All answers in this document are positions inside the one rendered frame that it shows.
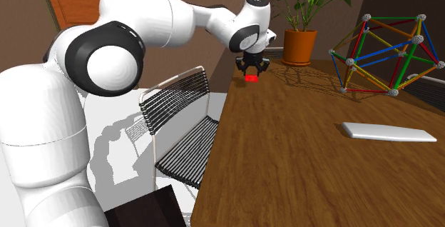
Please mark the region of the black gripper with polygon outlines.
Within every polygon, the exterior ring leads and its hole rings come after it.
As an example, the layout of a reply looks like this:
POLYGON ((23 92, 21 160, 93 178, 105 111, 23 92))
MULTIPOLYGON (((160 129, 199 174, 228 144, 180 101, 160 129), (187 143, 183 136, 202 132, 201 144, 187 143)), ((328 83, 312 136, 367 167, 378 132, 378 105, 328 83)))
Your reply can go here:
POLYGON ((270 65, 270 60, 263 58, 263 53, 249 53, 247 51, 243 52, 242 57, 237 57, 235 59, 236 67, 239 71, 243 73, 243 75, 246 74, 246 68, 248 66, 256 66, 257 69, 257 76, 260 76, 260 74, 267 70, 268 66, 270 65))

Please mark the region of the potted plant in orange pot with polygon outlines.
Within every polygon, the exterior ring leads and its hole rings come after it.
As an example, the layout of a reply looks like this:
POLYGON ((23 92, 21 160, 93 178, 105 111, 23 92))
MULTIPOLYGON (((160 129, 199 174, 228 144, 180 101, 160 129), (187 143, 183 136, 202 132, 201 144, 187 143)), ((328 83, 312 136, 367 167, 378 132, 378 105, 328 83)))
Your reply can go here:
MULTIPOLYGON (((285 31, 282 63, 308 66, 317 31, 309 26, 314 16, 333 0, 272 0, 272 17, 281 16, 290 25, 285 31)), ((347 5, 352 0, 340 0, 347 5)))

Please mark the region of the brown wooden table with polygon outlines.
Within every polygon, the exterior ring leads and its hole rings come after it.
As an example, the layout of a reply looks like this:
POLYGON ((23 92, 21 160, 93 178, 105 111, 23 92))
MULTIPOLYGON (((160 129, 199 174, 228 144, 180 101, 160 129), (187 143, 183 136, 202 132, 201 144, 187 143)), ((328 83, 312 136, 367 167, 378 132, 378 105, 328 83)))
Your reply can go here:
POLYGON ((191 227, 445 227, 445 113, 401 92, 341 94, 328 61, 230 76, 191 227), (437 142, 351 138, 343 122, 437 142))

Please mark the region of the colourful rod and ball polyhedron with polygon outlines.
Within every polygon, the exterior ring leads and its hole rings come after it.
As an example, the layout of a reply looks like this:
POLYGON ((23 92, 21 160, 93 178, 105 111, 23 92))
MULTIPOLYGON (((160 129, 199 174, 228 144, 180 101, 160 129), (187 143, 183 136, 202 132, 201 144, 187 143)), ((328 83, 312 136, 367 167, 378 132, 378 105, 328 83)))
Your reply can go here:
POLYGON ((339 91, 344 94, 370 93, 386 94, 387 96, 397 96, 399 91, 419 80, 427 79, 427 74, 434 70, 445 69, 445 62, 439 60, 431 37, 427 31, 426 15, 419 14, 414 17, 377 17, 365 14, 362 21, 352 29, 334 48, 328 51, 332 59, 336 73, 339 73, 337 62, 340 61, 346 66, 344 77, 339 77, 339 91), (380 36, 375 34, 378 29, 387 29, 404 37, 404 41, 392 45, 380 36), (372 37, 383 44, 383 49, 363 54, 362 49, 365 39, 372 37), (397 63, 392 72, 392 77, 388 84, 373 76, 365 68, 381 62, 396 59, 397 63), (411 60, 428 63, 430 67, 419 74, 405 76, 406 70, 411 60), (374 84, 377 89, 353 89, 348 84, 353 74, 374 84))

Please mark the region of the flat white tablet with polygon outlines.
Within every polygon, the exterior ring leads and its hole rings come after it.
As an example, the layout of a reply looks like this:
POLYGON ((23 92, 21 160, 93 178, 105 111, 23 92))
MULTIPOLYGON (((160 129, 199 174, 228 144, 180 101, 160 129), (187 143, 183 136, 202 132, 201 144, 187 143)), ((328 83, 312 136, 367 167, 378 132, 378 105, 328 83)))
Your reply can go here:
POLYGON ((343 122, 342 128, 351 138, 379 141, 437 142, 425 130, 370 123, 343 122))

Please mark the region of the dark robot stand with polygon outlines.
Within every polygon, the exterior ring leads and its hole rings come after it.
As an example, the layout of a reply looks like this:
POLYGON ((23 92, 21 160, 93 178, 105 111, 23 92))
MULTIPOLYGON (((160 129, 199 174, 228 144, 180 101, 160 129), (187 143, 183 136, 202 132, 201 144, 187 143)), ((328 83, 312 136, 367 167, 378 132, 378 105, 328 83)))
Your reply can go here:
POLYGON ((187 227, 171 185, 105 212, 109 227, 187 227))

